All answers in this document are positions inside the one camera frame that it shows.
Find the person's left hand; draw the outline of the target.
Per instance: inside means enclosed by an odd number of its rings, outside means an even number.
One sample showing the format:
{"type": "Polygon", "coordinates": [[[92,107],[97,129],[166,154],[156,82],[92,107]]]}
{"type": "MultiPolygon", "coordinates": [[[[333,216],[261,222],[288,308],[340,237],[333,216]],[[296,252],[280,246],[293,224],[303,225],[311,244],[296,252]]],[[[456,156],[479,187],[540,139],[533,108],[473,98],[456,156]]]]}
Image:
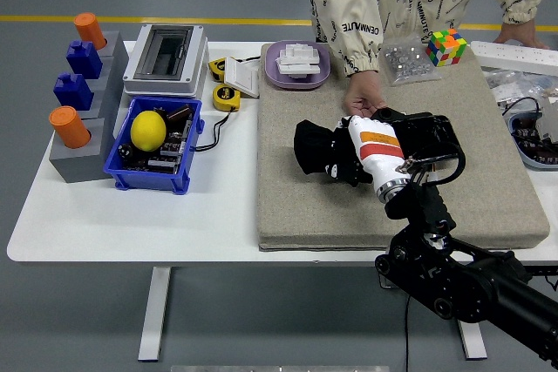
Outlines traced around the person's left hand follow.
{"type": "Polygon", "coordinates": [[[550,47],[544,44],[536,34],[535,20],[529,20],[522,24],[503,23],[500,27],[500,34],[494,39],[496,44],[505,44],[508,41],[518,41],[523,46],[549,50],[550,47]]]}

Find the person's right hand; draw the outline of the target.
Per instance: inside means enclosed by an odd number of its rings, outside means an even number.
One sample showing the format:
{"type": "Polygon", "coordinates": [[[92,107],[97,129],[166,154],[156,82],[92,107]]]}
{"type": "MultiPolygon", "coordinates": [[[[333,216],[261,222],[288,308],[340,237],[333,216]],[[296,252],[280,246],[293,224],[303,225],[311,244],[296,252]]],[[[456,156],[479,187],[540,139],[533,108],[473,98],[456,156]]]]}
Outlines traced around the person's right hand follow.
{"type": "Polygon", "coordinates": [[[344,97],[344,109],[348,115],[368,118],[386,106],[377,71],[362,71],[350,76],[344,97]]]}

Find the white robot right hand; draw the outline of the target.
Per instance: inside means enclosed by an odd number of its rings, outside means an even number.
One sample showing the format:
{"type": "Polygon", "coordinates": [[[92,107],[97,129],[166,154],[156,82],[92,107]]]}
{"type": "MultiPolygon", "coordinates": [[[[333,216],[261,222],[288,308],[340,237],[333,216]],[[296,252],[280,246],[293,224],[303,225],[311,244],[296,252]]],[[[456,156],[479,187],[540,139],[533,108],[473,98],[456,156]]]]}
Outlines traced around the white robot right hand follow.
{"type": "Polygon", "coordinates": [[[351,186],[373,185],[378,199],[386,202],[410,181],[399,169],[404,154],[391,125],[359,116],[344,117],[334,131],[325,171],[351,186]]]}

